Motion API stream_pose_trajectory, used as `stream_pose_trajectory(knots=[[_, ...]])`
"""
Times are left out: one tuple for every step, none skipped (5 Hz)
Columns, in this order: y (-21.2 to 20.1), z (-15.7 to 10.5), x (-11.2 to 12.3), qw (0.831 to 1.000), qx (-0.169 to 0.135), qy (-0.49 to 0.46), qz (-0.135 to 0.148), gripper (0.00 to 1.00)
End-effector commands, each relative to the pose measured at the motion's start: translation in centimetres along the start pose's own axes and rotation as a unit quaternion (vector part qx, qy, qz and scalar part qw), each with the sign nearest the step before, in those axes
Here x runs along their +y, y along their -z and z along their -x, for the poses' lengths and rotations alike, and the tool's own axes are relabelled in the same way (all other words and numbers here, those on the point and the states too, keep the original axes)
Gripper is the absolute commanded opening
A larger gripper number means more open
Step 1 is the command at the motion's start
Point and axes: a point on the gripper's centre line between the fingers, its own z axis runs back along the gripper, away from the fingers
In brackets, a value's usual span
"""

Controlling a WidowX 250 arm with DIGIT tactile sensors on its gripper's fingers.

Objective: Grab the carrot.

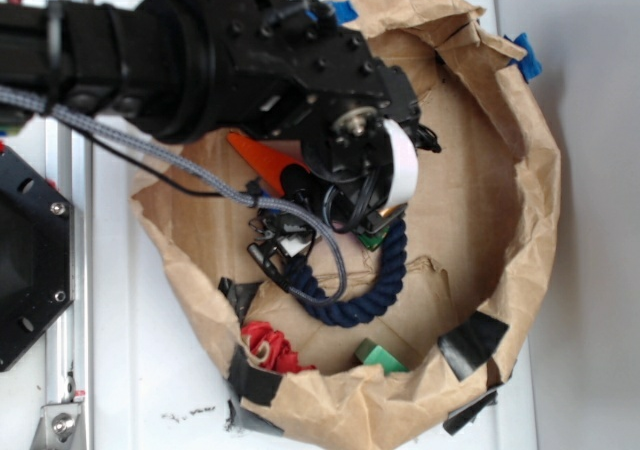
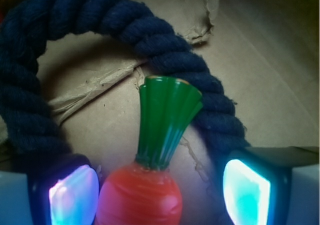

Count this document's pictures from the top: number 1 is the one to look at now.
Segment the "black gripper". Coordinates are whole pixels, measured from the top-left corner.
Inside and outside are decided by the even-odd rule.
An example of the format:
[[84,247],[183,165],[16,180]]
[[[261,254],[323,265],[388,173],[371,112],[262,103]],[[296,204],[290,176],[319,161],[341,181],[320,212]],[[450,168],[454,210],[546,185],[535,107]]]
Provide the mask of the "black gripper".
[[417,153],[437,151],[405,73],[376,58],[322,0],[219,0],[227,90],[219,122],[290,140],[316,177],[316,214],[374,235],[417,186]]

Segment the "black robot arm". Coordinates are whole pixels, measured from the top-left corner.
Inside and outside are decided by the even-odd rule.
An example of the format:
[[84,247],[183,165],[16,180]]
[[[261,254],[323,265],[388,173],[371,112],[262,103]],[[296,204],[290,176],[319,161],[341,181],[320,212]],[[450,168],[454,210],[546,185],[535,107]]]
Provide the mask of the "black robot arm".
[[406,74],[323,0],[8,3],[1,81],[167,144],[223,127],[295,141],[333,194],[318,211],[360,234],[400,216],[418,151],[439,150]]

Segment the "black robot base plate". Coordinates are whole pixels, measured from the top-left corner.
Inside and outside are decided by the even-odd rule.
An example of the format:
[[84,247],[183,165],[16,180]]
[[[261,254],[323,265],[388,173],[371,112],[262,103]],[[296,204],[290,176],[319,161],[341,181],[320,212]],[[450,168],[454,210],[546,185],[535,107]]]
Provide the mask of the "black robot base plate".
[[1,370],[70,306],[73,206],[11,147],[1,149]]

